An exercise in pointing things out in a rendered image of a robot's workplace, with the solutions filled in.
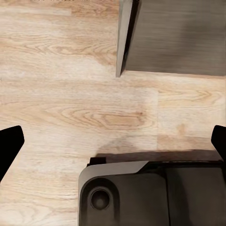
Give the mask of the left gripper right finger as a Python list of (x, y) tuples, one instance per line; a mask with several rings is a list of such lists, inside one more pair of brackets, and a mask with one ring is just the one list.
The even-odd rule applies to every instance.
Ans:
[(211, 142), (226, 163), (226, 127), (216, 125), (212, 132)]

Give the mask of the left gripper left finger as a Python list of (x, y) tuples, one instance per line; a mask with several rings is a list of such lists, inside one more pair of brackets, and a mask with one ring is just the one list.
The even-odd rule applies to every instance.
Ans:
[(20, 125), (0, 130), (0, 181), (24, 144)]

